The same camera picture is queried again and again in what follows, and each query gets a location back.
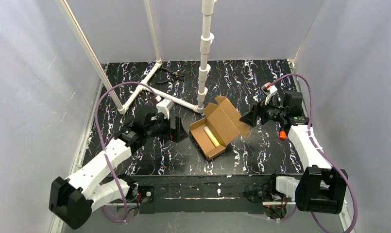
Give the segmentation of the red orange handled tool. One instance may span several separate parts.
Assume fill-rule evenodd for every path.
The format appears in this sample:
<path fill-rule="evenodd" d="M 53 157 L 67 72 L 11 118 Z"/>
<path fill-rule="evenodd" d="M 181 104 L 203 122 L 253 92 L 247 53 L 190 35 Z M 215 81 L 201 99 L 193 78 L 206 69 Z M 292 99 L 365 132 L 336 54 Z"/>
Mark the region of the red orange handled tool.
<path fill-rule="evenodd" d="M 281 129 L 280 132 L 279 132 L 279 138 L 281 140 L 286 140 L 287 139 L 287 134 L 286 134 L 286 132 L 283 129 Z"/>

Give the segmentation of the brown cardboard box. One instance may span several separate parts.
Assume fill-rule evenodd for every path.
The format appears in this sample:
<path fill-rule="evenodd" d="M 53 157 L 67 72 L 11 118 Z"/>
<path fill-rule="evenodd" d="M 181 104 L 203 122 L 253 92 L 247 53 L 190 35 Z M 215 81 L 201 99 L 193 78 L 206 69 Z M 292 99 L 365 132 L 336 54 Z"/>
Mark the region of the brown cardboard box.
<path fill-rule="evenodd" d="M 239 135 L 246 137 L 250 127 L 240 122 L 240 113 L 225 96 L 215 97 L 216 103 L 210 102 L 203 110 L 205 117 L 190 124 L 189 131 L 203 152 L 206 160 L 210 161 L 224 153 L 227 146 Z M 214 147 L 203 128 L 208 126 L 220 145 Z"/>

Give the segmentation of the yellow handled tool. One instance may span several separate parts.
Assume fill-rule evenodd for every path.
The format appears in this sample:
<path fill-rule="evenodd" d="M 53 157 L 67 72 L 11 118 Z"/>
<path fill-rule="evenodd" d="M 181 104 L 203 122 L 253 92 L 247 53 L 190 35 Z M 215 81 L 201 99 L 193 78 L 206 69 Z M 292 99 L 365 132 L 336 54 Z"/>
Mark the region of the yellow handled tool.
<path fill-rule="evenodd" d="M 210 128 L 208 126 L 205 126 L 203 128 L 203 130 L 206 133 L 206 135 L 208 136 L 208 138 L 210 139 L 210 141 L 212 142 L 212 144 L 214 145 L 214 147 L 218 147 L 220 145 L 220 143 L 217 140 L 217 138 L 214 136 L 214 134 L 212 133 Z"/>

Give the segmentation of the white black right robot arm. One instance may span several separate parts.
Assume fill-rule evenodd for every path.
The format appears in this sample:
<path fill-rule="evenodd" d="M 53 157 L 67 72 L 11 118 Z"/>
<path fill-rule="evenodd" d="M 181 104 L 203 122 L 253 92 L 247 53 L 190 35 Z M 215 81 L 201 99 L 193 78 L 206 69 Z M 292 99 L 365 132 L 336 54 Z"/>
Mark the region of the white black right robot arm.
<path fill-rule="evenodd" d="M 279 138 L 293 144 L 305 168 L 300 179 L 276 176 L 273 190 L 290 198 L 300 211 L 339 214 L 344 204 L 347 174 L 344 170 L 338 172 L 320 155 L 321 147 L 310 136 L 312 127 L 302 108 L 303 95 L 286 91 L 282 104 L 278 105 L 270 103 L 270 98 L 267 96 L 265 101 L 254 104 L 240 121 L 251 127 L 258 122 L 279 123 Z"/>

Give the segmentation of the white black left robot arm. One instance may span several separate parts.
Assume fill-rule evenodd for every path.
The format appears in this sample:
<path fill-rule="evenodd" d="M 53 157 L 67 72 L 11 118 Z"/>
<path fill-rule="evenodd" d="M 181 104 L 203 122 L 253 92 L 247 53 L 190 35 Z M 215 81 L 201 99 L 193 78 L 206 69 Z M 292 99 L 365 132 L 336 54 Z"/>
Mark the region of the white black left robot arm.
<path fill-rule="evenodd" d="M 175 117 L 175 125 L 163 113 L 147 113 L 125 123 L 114 137 L 85 166 L 67 178 L 57 177 L 51 184 L 49 210 L 70 228 L 78 229 L 90 218 L 92 212 L 122 200 L 139 202 L 138 182 L 123 174 L 103 183 L 104 178 L 115 173 L 114 169 L 145 146 L 147 139 L 179 143 L 188 137 L 182 120 Z"/>

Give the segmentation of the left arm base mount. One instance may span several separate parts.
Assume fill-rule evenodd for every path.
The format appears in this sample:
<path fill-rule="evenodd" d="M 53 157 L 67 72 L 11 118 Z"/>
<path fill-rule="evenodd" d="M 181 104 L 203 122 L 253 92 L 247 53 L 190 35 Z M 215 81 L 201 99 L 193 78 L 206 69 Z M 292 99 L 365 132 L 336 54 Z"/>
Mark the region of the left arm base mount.
<path fill-rule="evenodd" d="M 105 204 L 122 203 L 122 196 L 127 203 L 146 203 L 153 201 L 154 187 L 139 185 L 138 183 L 123 183 L 120 181 L 122 192 L 119 192 L 115 182 L 102 184 L 100 188 L 100 197 L 105 200 Z"/>

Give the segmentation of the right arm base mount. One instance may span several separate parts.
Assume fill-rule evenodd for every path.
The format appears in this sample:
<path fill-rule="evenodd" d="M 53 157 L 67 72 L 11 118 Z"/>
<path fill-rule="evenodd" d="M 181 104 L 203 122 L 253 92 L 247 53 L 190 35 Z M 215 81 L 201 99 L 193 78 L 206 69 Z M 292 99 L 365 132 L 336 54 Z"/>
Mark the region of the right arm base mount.
<path fill-rule="evenodd" d="M 241 195 L 253 203 L 279 201 L 284 204 L 289 201 L 295 202 L 295 199 L 292 197 L 277 191 L 275 189 L 275 182 L 273 181 L 248 185 L 241 192 Z"/>

